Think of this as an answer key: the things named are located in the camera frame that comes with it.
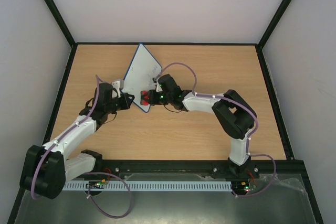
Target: black metal frame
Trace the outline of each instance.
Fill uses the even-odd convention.
[[[56,97],[56,102],[51,113],[50,121],[46,130],[45,138],[43,143],[50,140],[56,117],[58,114],[58,110],[61,104],[61,100],[63,97],[63,93],[66,87],[66,83],[70,74],[72,62],[74,60],[77,46],[78,45],[137,45],[138,42],[78,42],[76,43],[73,39],[69,29],[67,28],[58,8],[56,7],[53,0],[45,0],[48,8],[50,9],[52,15],[54,16],[56,22],[58,23],[60,29],[62,30],[65,38],[68,40],[70,46],[72,47],[68,64],[66,66],[66,70]],[[285,155],[287,160],[278,160],[276,161],[277,164],[277,173],[278,174],[300,174],[306,188],[306,191],[309,196],[309,200],[311,203],[311,207],[318,224],[322,224],[323,220],[321,217],[321,213],[319,211],[319,207],[317,205],[309,177],[305,168],[303,161],[295,160],[294,154],[288,139],[288,134],[285,128],[284,121],[282,119],[281,111],[279,108],[278,100],[276,98],[276,94],[273,88],[273,84],[268,72],[268,68],[265,62],[265,57],[263,55],[262,49],[265,46],[267,40],[271,36],[271,33],[277,26],[278,22],[280,21],[282,15],[284,14],[285,10],[289,6],[291,0],[282,0],[280,6],[278,7],[273,19],[271,20],[270,24],[268,25],[264,35],[262,36],[259,44],[242,44],[242,43],[152,43],[152,42],[145,42],[146,45],[225,45],[225,46],[255,46],[256,52],[258,55],[260,67],[262,70],[262,74],[264,76],[266,88],[269,94],[270,102],[272,105],[272,109],[275,115],[275,119],[277,122],[277,126],[279,129],[279,134],[281,137],[282,145],[284,147]],[[119,172],[118,174],[127,174],[128,170],[136,171],[138,173],[150,173],[150,172],[181,172],[181,170],[186,170],[187,173],[198,173],[198,174],[208,174],[214,177],[220,177],[220,169],[219,173],[214,174],[213,168],[214,167],[221,167],[225,166],[228,161],[123,161],[123,160],[106,160],[105,167],[118,167]],[[259,169],[259,173],[273,173],[273,165],[271,161],[252,161],[253,165],[256,165]],[[12,224],[15,222],[22,197],[24,194],[24,189],[20,188],[18,195],[16,197],[15,203],[12,208],[12,212],[10,213],[10,217],[8,223]]]

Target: red object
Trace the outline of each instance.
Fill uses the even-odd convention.
[[[256,180],[254,179],[254,176],[253,176],[253,174],[250,172],[250,170],[247,170],[247,174],[251,176],[251,181],[253,181],[254,184],[257,185],[257,182],[256,182]]]
[[[149,105],[148,102],[146,102],[145,100],[143,99],[147,99],[149,100],[149,94],[147,91],[141,91],[141,101],[140,101],[140,104],[141,105]]]
[[[109,168],[105,168],[105,169],[103,170],[103,172],[108,172],[108,173],[112,174],[112,171],[111,171],[111,169],[109,169]]]

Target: black enclosure edge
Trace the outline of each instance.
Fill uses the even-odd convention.
[[[47,142],[50,140],[51,133],[53,131],[56,117],[59,111],[59,107],[61,104],[61,100],[64,94],[64,90],[67,84],[67,80],[70,74],[72,62],[75,57],[77,45],[137,45],[138,42],[79,42],[76,43],[74,38],[72,37],[67,25],[65,24],[65,21],[63,20],[55,2],[53,0],[44,0],[45,3],[47,4],[49,10],[51,11],[54,19],[56,20],[58,26],[60,27],[61,31],[63,32],[66,40],[68,41],[69,45],[72,47],[69,59],[67,62],[67,66],[64,72],[64,76],[61,81],[61,85],[56,97],[55,105],[53,108],[53,111],[50,116],[50,121],[48,123],[48,127],[46,130],[46,134],[43,140],[43,143]],[[318,224],[323,224],[323,220],[321,217],[321,213],[319,211],[319,207],[317,205],[313,189],[310,184],[310,180],[305,168],[305,165],[303,161],[295,160],[294,155],[291,149],[291,145],[288,139],[287,131],[285,128],[284,121],[282,119],[281,111],[279,108],[278,100],[272,85],[272,81],[268,72],[268,68],[265,62],[264,54],[262,52],[262,48],[265,46],[267,40],[271,36],[272,32],[276,28],[278,22],[280,21],[282,15],[286,11],[288,5],[290,4],[291,0],[282,0],[280,6],[278,7],[277,11],[275,12],[274,17],[272,18],[270,24],[268,25],[265,33],[263,34],[259,44],[256,43],[174,43],[174,42],[145,42],[146,45],[218,45],[218,46],[255,46],[260,67],[262,70],[262,74],[264,76],[266,88],[269,94],[270,102],[272,105],[272,109],[275,115],[275,119],[277,122],[279,134],[281,137],[282,145],[285,150],[286,158],[287,160],[278,160],[276,161],[277,164],[277,173],[279,174],[301,174],[302,180],[305,186],[305,189],[308,193],[308,197],[311,203],[311,207],[316,219],[316,222]],[[176,167],[176,165],[179,165],[179,161],[123,161],[123,160],[118,160],[118,161],[113,161],[113,160],[106,160],[108,163],[113,163],[116,162],[118,165],[120,163],[127,163],[127,164],[135,164],[138,167],[142,167],[144,169],[148,169],[148,165],[155,165],[155,166],[160,166],[160,164],[165,164],[171,167]],[[225,162],[225,161],[180,161],[181,165],[185,166],[195,166],[199,167],[199,164],[202,164],[203,167],[211,169],[215,164],[220,163],[220,162]],[[271,161],[253,161],[258,165],[259,172],[260,173],[272,173],[272,162]],[[9,219],[8,219],[8,224],[14,224],[15,219],[17,217],[20,204],[22,202],[22,198],[24,195],[25,190],[20,188],[18,190],[17,197],[15,199],[12,211],[10,213]]]
[[[54,0],[44,0],[45,3],[47,4],[51,14],[54,16],[54,19],[56,20],[59,28],[61,29],[62,33],[64,34],[64,37],[68,41],[70,47],[75,45],[75,40],[72,37],[67,25],[65,24],[61,13],[59,12]]]
[[[256,51],[257,51],[258,60],[259,60],[259,64],[260,64],[260,67],[261,67],[262,75],[264,76],[265,85],[266,85],[266,88],[267,88],[269,100],[270,100],[271,105],[272,105],[273,114],[274,114],[275,120],[276,120],[277,125],[278,125],[278,130],[279,130],[279,134],[280,134],[280,137],[281,137],[282,146],[284,147],[283,150],[285,151],[286,159],[294,159],[294,153],[293,153],[292,147],[291,147],[290,142],[289,142],[289,137],[288,137],[287,130],[286,130],[286,127],[285,127],[285,123],[284,123],[283,118],[282,118],[281,110],[280,110],[280,107],[279,107],[277,96],[275,94],[273,83],[272,83],[271,77],[269,75],[269,71],[268,71],[266,61],[265,61],[264,54],[262,52],[262,49],[259,46],[256,46]]]
[[[266,42],[268,41],[269,37],[273,33],[274,29],[276,28],[277,24],[279,23],[281,17],[285,13],[287,7],[289,6],[290,2],[292,0],[282,0],[277,11],[275,12],[271,22],[269,23],[268,27],[266,28],[266,31],[264,35],[262,36],[258,46],[263,49]]]
[[[44,136],[42,144],[45,144],[46,142],[50,141],[50,137],[51,137],[51,134],[52,134],[54,126],[55,126],[58,110],[59,110],[59,107],[61,105],[61,101],[62,101],[62,98],[63,98],[65,87],[67,85],[68,78],[69,78],[69,75],[70,75],[70,70],[71,70],[71,67],[72,67],[72,63],[73,63],[73,60],[75,58],[76,50],[77,50],[77,44],[75,44],[71,49],[69,59],[68,59],[67,65],[65,67],[65,71],[64,71],[64,74],[63,74],[61,85],[59,86],[59,89],[58,89],[58,93],[57,93],[57,96],[56,96],[56,101],[55,101],[55,104],[54,104],[54,107],[53,107],[53,111],[51,112],[50,120],[49,120],[47,130],[46,130],[46,134]]]

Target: white wall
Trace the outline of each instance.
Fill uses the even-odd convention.
[[[75,41],[259,42],[281,0],[54,0]]]
[[[70,47],[43,0],[0,0],[0,223],[27,149],[41,144]]]
[[[293,0],[264,49],[295,157],[336,220],[336,0]]]

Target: robotic arm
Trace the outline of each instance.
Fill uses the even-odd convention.
[[[248,136],[254,126],[254,119],[237,104],[243,105],[255,117],[256,113],[235,90],[228,90],[218,96],[225,97],[232,102],[217,98],[216,95],[197,96],[191,90],[181,90],[169,74],[161,76],[157,80],[155,90],[142,91],[141,93],[143,104],[171,104],[175,109],[181,111],[203,111],[215,114],[223,130],[231,137],[229,160],[237,166],[241,166],[249,158]],[[234,173],[239,173],[237,167],[234,169],[236,170],[233,171]]]
[[[144,105],[171,104],[177,110],[203,111],[215,114],[224,131],[232,138],[229,160],[232,162],[230,170],[238,176],[249,159],[248,141],[249,133],[254,126],[253,117],[242,107],[243,105],[256,116],[252,108],[234,90],[228,90],[220,97],[198,96],[191,90],[181,90],[174,79],[166,74],[156,81],[156,89],[141,92],[141,102]],[[27,190],[31,189],[33,177],[41,160],[48,149],[46,156],[35,182],[35,192],[39,195],[53,199],[62,191],[65,183],[90,171],[102,170],[102,155],[93,151],[82,151],[77,157],[68,159],[71,152],[89,135],[97,131],[107,120],[109,114],[116,114],[119,110],[130,108],[134,96],[121,93],[123,80],[117,80],[111,84],[99,84],[99,93],[95,91],[94,100],[97,96],[97,104],[89,115],[92,107],[89,100],[85,108],[79,113],[77,119],[63,133],[54,140],[43,146],[33,145],[28,149],[24,167],[20,179],[20,186]]]
[[[53,199],[59,195],[68,181],[92,170],[101,171],[102,155],[99,153],[85,150],[75,158],[68,159],[68,157],[84,139],[106,122],[109,114],[116,114],[119,110],[130,108],[134,96],[121,93],[122,88],[123,80],[117,80],[111,84],[99,84],[99,93],[97,94],[96,89],[94,98],[91,99],[94,100],[98,96],[97,104],[89,117],[87,115],[92,109],[89,105],[91,100],[86,103],[73,124],[54,140],[43,146],[30,147],[26,154],[20,186],[30,190],[37,164],[53,144],[56,146],[47,155],[35,182],[35,192],[39,195]],[[63,134],[66,134],[66,137],[63,141],[58,141]]]

